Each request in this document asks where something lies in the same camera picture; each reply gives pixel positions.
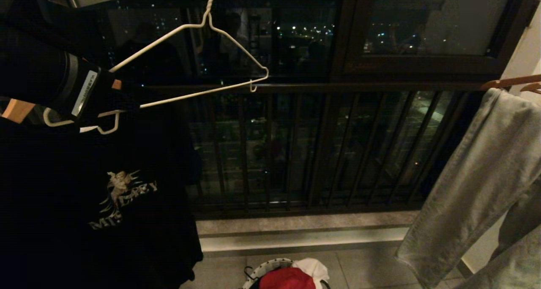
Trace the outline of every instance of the hanger hook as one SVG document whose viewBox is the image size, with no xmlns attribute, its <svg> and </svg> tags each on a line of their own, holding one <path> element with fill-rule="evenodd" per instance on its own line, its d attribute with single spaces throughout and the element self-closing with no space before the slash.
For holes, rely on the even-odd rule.
<svg viewBox="0 0 541 289">
<path fill-rule="evenodd" d="M 257 90 L 257 86 L 253 87 L 251 83 L 251 79 L 250 79 L 250 93 L 255 93 L 256 90 Z"/>
<path fill-rule="evenodd" d="M 115 113 L 115 126 L 108 130 L 108 131 L 104 131 L 101 127 L 97 127 L 97 130 L 100 132 L 100 134 L 102 135 L 108 135 L 116 130 L 118 130 L 118 119 L 120 118 L 120 112 L 116 112 Z"/>
</svg>

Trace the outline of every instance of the tiled floor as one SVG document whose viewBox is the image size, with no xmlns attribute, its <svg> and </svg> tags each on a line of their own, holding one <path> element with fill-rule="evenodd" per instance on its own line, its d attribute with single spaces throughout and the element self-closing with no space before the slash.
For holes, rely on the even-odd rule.
<svg viewBox="0 0 541 289">
<path fill-rule="evenodd" d="M 417 279 L 403 264 L 394 260 L 396 247 L 366 248 L 266 256 L 206 258 L 195 266 L 195 281 L 181 289 L 239 289 L 245 282 L 245 266 L 257 267 L 274 258 L 320 260 L 329 270 L 332 289 L 421 289 Z M 451 289 L 464 281 L 454 269 L 436 289 Z"/>
</svg>

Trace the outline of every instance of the gray pants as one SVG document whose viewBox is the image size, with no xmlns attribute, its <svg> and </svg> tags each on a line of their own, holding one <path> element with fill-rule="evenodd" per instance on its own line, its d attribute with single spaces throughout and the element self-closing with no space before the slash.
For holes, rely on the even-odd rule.
<svg viewBox="0 0 541 289">
<path fill-rule="evenodd" d="M 489 90 L 396 258 L 425 288 L 436 287 L 509 210 L 493 260 L 461 288 L 535 287 L 541 280 L 540 175 L 541 107 Z"/>
</svg>

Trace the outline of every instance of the white wire hanger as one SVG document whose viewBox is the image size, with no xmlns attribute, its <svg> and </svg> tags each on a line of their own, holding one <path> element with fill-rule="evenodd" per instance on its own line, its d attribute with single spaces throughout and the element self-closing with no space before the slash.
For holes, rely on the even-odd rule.
<svg viewBox="0 0 541 289">
<path fill-rule="evenodd" d="M 210 93 L 214 93 L 214 92 L 217 92 L 217 91 L 222 91 L 222 90 L 226 90 L 226 89 L 230 89 L 230 88 L 241 87 L 241 86 L 244 86 L 244 85 L 250 85 L 250 92 L 253 93 L 253 92 L 255 92 L 257 90 L 257 86 L 254 87 L 252 85 L 253 83 L 257 83 L 257 82 L 263 81 L 265 79 L 268 79 L 268 77 L 269 77 L 269 69 L 268 68 L 261 65 L 256 60 L 256 58 L 254 58 L 254 56 L 252 56 L 231 35 L 229 35 L 225 31 L 223 31 L 222 29 L 218 29 L 218 28 L 214 27 L 214 25 L 212 25 L 212 15 L 210 13 L 210 8 L 212 7 L 212 2 L 213 2 L 213 0 L 208 0 L 207 9 L 205 10 L 205 13 L 203 14 L 203 20 L 201 21 L 201 24 L 184 24 L 184 25 L 180 25 L 179 27 L 177 27 L 177 28 L 173 29 L 172 31 L 168 32 L 166 35 L 163 35 L 162 37 L 160 37 L 156 41 L 150 43 L 149 45 L 147 45 L 143 49 L 139 50 L 138 52 L 135 52 L 135 54 L 131 55 L 130 57 L 126 58 L 125 60 L 123 60 L 122 62 L 117 64 L 116 66 L 109 69 L 110 73 L 116 72 L 118 69 L 122 68 L 123 66 L 125 66 L 129 62 L 135 60 L 136 58 L 141 56 L 143 53 L 145 53 L 148 50 L 154 48 L 156 45 L 162 43 L 166 39 L 172 37 L 173 35 L 175 35 L 179 31 L 182 31 L 182 30 L 187 29 L 187 28 L 193 28 L 193 29 L 203 28 L 205 26 L 206 22 L 207 22 L 207 17 L 208 17 L 208 25 L 209 25 L 209 27 L 212 30 L 216 31 L 217 33 L 221 33 L 222 35 L 226 36 L 233 43 L 235 43 L 235 45 L 237 45 L 247 56 L 250 57 L 250 59 L 252 61 L 254 61 L 259 66 L 259 68 L 265 70 L 265 77 L 258 78 L 258 79 L 255 79 L 255 80 L 250 80 L 250 81 L 243 82 L 243 83 L 238 83 L 238 84 L 235 84 L 235 85 L 229 85 L 229 86 L 219 87 L 219 88 L 215 88 L 215 89 L 209 89 L 209 90 L 205 90 L 205 91 L 200 91 L 198 93 L 193 93 L 193 94 L 184 95 L 184 96 L 180 96 L 180 97 L 174 97 L 174 98 L 169 98 L 169 99 L 160 100 L 160 101 L 156 101 L 156 102 L 150 102 L 148 104 L 142 104 L 139 108 L 147 108 L 147 107 L 151 107 L 151 106 L 157 106 L 157 105 L 160 105 L 160 104 L 167 104 L 169 102 L 174 102 L 174 101 L 178 101 L 178 100 L 197 97 L 197 96 L 210 94 Z M 59 127 L 59 126 L 62 126 L 62 125 L 69 125 L 70 123 L 73 123 L 73 121 L 71 121 L 71 120 L 65 120 L 65 121 L 59 121 L 59 122 L 51 122 L 50 119 L 49 119 L 49 113 L 50 112 L 51 112 L 50 108 L 45 108 L 45 111 L 43 112 L 43 120 L 45 121 L 45 124 L 50 126 L 50 127 Z M 101 114 L 98 114 L 98 117 L 105 117 L 105 116 L 109 116 L 109 115 L 114 115 L 115 116 L 115 125 L 114 125 L 114 127 L 112 129 L 110 129 L 108 131 L 103 131 L 100 127 L 97 127 L 97 130 L 102 135 L 107 135 L 107 134 L 110 134 L 110 133 L 116 131 L 118 129 L 118 120 L 120 118 L 119 114 L 121 112 L 124 112 L 124 111 L 123 110 L 112 110 L 110 112 L 103 112 Z"/>
</svg>

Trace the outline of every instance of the wire hanger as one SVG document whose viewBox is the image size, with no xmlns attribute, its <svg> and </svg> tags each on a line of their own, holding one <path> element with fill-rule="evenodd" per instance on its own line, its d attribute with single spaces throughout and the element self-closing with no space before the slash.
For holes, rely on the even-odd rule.
<svg viewBox="0 0 541 289">
<path fill-rule="evenodd" d="M 526 84 L 526 83 L 531 83 L 530 85 L 539 85 L 541 87 L 539 82 L 541 82 L 541 75 L 501 79 L 501 80 L 489 81 L 483 84 L 483 86 L 481 86 L 481 90 L 488 90 L 489 88 L 509 87 L 513 85 L 521 85 L 521 84 Z"/>
<path fill-rule="evenodd" d="M 215 89 L 210 89 L 210 90 L 205 90 L 205 91 L 200 91 L 200 92 L 197 92 L 197 93 L 193 93 L 193 94 L 189 94 L 189 95 L 184 95 L 184 96 L 180 96 L 180 97 L 174 97 L 174 98 L 169 98 L 169 99 L 165 99 L 165 100 L 160 100 L 160 101 L 156 101 L 156 102 L 150 102 L 148 104 L 142 104 L 139 108 L 147 108 L 147 107 L 151 107 L 151 106 L 157 106 L 157 105 L 160 105 L 160 104 L 167 104 L 169 102 L 174 102 L 174 101 L 178 101 L 178 100 L 183 100 L 183 99 L 188 99 L 188 98 L 192 98 L 192 97 L 197 97 L 197 96 L 201 96 L 201 95 L 205 95 L 205 94 L 210 94 L 210 93 L 214 93 L 214 92 L 217 92 L 217 91 L 222 91 L 222 90 L 226 90 L 226 89 L 231 89 L 231 88 L 235 88 L 235 87 L 241 87 L 241 86 L 244 86 L 244 85 L 250 85 L 250 92 L 255 92 L 257 90 L 257 86 L 253 86 L 253 83 L 257 83 L 257 82 L 260 82 L 260 81 L 263 81 L 265 79 L 268 79 L 269 77 L 269 69 L 266 68 L 265 66 L 261 65 L 257 60 L 256 58 L 254 58 L 254 56 L 252 56 L 240 43 L 238 43 L 231 35 L 229 35 L 227 32 L 223 31 L 222 29 L 218 29 L 216 27 L 214 27 L 214 25 L 212 24 L 212 14 L 210 13 L 210 8 L 212 7 L 212 2 L 213 0 L 208 0 L 207 2 L 207 9 L 205 10 L 205 13 L 203 14 L 203 20 L 201 21 L 201 24 L 184 24 L 184 25 L 181 25 L 175 29 L 173 29 L 172 31 L 168 32 L 166 35 L 163 35 L 161 38 L 157 39 L 156 41 L 150 43 L 149 45 L 147 45 L 146 47 L 144 47 L 143 49 L 139 50 L 138 52 L 135 52 L 135 54 L 131 55 L 130 57 L 126 58 L 125 60 L 123 60 L 122 62 L 120 62 L 119 64 L 117 64 L 116 66 L 112 67 L 109 71 L 111 73 L 114 73 L 116 72 L 118 69 L 122 68 L 123 66 L 125 66 L 126 64 L 128 64 L 129 62 L 135 60 L 136 58 L 138 58 L 139 56 L 141 56 L 143 53 L 147 52 L 148 50 L 154 48 L 156 45 L 162 43 L 163 41 L 165 41 L 166 39 L 172 37 L 173 35 L 175 35 L 176 33 L 178 33 L 179 31 L 182 31 L 184 29 L 187 29 L 187 28 L 192 28 L 192 29 L 197 29 L 197 28 L 203 28 L 207 22 L 207 17 L 208 17 L 208 24 L 209 24 L 209 27 L 216 31 L 217 33 L 221 33 L 222 35 L 226 36 L 228 39 L 230 39 L 233 43 L 235 43 L 235 45 L 237 45 L 247 56 L 250 57 L 250 59 L 252 61 L 254 61 L 258 66 L 259 68 L 265 70 L 265 77 L 262 77 L 262 78 L 258 78 L 258 79 L 255 79 L 255 80 L 250 80 L 250 81 L 247 81 L 247 82 L 243 82 L 243 83 L 238 83 L 238 84 L 235 84 L 235 85 L 229 85 L 229 86 L 224 86 L 224 87 L 219 87 L 219 88 L 215 88 Z M 43 112 L 43 120 L 45 121 L 46 125 L 50 126 L 50 127 L 58 127 L 58 126 L 61 126 L 61 125 L 68 125 L 70 123 L 73 123 L 73 121 L 71 120 L 65 120 L 65 121 L 60 121 L 60 122 L 51 122 L 49 120 L 49 113 L 51 112 L 51 109 L 50 108 L 46 108 L 45 111 Z M 103 112 L 101 114 L 98 114 L 98 117 L 105 117 L 105 116 L 109 116 L 109 115 L 115 115 L 115 126 L 113 129 L 110 129 L 108 131 L 103 131 L 100 127 L 97 127 L 98 131 L 103 134 L 103 135 L 106 135 L 106 134 L 110 134 L 114 131 L 116 131 L 118 129 L 118 119 L 119 119 L 119 114 L 123 112 L 123 110 L 112 110 L 110 112 Z"/>
</svg>

